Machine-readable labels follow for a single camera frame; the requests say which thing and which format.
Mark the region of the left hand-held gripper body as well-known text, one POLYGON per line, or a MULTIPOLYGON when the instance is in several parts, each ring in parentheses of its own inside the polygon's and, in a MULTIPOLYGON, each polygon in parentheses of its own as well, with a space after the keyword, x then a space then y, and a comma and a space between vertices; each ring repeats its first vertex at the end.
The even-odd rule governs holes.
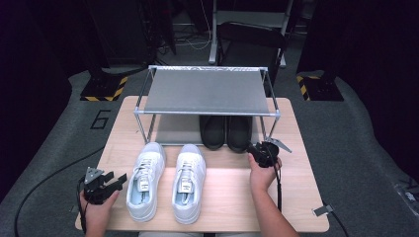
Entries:
POLYGON ((85 176, 82 178, 85 199, 92 204, 102 204, 108 199, 112 192, 110 186, 104 181, 103 170, 88 167, 85 176))

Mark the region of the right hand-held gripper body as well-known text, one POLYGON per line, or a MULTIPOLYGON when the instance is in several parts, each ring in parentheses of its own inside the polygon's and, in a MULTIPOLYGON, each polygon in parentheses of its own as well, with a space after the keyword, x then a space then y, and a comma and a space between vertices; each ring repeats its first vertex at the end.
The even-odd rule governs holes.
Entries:
POLYGON ((264 141, 249 142, 246 151, 250 153, 261 168, 274 167, 278 163, 280 150, 292 151, 279 139, 267 138, 264 141))

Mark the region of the black slipper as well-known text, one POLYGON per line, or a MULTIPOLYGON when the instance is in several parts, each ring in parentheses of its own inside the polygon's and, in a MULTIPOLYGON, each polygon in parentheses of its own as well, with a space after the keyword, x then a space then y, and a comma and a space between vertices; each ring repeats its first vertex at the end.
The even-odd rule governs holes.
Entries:
POLYGON ((224 144, 225 117, 200 116, 200 134, 203 145, 216 150, 224 144))
POLYGON ((227 119, 227 146, 234 152, 242 153, 252 137, 251 117, 229 117, 227 119))

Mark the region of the white sneaker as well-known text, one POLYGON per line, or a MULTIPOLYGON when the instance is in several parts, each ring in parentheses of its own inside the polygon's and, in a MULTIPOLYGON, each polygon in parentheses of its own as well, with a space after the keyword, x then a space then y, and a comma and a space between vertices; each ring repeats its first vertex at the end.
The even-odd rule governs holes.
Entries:
POLYGON ((201 150, 194 144, 184 145, 177 158, 172 189, 172 207, 179 223, 192 224, 198 220, 206 170, 201 150))
POLYGON ((133 220, 146 222, 154 217, 165 163, 164 149, 157 142, 147 143, 139 153, 126 193, 126 207, 133 220))

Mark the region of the metal shoe rack grey shelves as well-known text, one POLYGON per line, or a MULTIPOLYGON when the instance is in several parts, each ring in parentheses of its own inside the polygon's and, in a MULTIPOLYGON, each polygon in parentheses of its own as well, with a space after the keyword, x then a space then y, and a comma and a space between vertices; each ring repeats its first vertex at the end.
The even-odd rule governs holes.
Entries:
POLYGON ((264 87, 266 67, 158 66, 148 67, 147 94, 140 94, 133 114, 146 143, 154 139, 150 115, 248 116, 278 120, 278 106, 268 108, 264 87))

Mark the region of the person's left hand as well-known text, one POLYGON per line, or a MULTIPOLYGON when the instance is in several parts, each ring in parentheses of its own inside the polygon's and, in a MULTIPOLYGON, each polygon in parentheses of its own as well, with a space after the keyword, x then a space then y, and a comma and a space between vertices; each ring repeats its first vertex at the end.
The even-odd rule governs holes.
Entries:
POLYGON ((111 210, 120 192, 114 191, 102 204, 91 204, 85 199, 84 192, 79 194, 82 211, 88 230, 105 230, 111 217, 111 210))

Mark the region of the person's right hand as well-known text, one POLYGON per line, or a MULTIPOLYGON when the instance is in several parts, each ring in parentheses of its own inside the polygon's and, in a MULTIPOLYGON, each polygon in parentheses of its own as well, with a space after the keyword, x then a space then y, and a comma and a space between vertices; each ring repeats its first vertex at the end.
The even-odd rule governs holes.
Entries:
POLYGON ((262 168, 255 161, 252 154, 248 154, 250 165, 250 187, 251 192, 267 192, 269 186, 276 179, 278 170, 282 168, 282 161, 278 159, 273 167, 262 168))

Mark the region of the grey table edge clip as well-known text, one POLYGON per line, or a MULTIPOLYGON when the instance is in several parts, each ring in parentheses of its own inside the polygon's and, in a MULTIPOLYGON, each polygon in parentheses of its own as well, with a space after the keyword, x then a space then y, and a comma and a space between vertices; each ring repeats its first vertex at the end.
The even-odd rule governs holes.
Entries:
POLYGON ((327 215, 327 214, 330 214, 330 213, 332 213, 333 211, 334 211, 333 206, 332 206, 332 205, 330 205, 330 204, 326 204, 326 205, 320 206, 319 208, 314 209, 314 210, 312 211, 312 213, 313 213, 315 216, 321 216, 321 215, 327 215))

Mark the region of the black stand base striped edge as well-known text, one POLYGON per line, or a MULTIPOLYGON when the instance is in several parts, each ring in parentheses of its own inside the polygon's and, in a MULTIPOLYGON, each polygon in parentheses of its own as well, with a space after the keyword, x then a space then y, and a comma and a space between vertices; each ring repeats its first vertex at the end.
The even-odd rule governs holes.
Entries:
POLYGON ((321 72, 301 72, 296 75, 300 92, 306 101, 344 100, 333 79, 324 78, 321 72))
POLYGON ((90 70, 90 79, 80 94, 81 101, 116 101, 127 81, 126 73, 109 73, 101 68, 90 70))

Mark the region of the black folding chair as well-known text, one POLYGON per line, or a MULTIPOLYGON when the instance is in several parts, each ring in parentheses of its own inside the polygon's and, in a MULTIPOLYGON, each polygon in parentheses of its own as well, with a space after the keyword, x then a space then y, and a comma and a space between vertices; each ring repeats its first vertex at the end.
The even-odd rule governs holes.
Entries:
POLYGON ((267 67, 275 84, 287 47, 283 34, 274 28, 225 22, 217 26, 217 64, 220 66, 267 67))

